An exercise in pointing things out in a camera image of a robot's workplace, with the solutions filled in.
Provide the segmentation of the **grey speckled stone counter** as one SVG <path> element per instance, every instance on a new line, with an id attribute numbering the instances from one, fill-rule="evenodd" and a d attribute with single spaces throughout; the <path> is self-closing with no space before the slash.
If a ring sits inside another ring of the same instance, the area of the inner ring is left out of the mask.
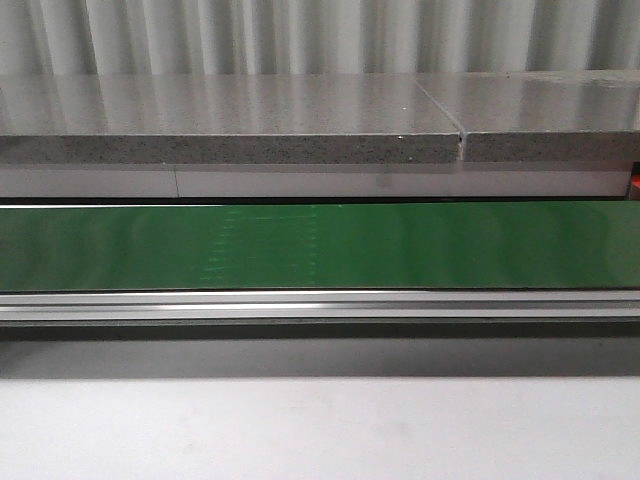
<path id="1" fill-rule="evenodd" d="M 625 198 L 635 71 L 8 75 L 11 198 Z"/>

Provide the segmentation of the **green conveyor belt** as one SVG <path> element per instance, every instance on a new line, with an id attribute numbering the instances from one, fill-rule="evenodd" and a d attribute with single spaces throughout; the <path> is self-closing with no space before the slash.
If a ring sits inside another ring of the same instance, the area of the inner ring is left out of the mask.
<path id="1" fill-rule="evenodd" d="M 5 208 L 5 292 L 618 289 L 634 201 Z"/>

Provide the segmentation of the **orange object at right edge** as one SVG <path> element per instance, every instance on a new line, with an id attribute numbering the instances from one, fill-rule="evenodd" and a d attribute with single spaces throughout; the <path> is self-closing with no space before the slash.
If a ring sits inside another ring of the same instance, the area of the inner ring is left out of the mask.
<path id="1" fill-rule="evenodd" d="M 628 192 L 627 192 L 627 199 L 634 200 L 634 201 L 640 200 L 640 163 L 639 162 L 636 162 L 632 168 Z"/>

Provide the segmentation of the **grey pleated curtain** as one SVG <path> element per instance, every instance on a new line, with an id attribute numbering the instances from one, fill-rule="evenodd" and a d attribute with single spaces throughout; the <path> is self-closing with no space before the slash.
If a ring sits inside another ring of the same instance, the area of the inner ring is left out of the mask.
<path id="1" fill-rule="evenodd" d="M 17 74 L 624 69 L 635 1 L 5 1 Z"/>

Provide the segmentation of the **aluminium conveyor frame rail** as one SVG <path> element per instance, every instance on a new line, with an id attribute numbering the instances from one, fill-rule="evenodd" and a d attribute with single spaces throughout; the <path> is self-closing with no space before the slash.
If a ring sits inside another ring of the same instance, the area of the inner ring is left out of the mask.
<path id="1" fill-rule="evenodd" d="M 636 337 L 636 290 L 5 294 L 4 340 Z"/>

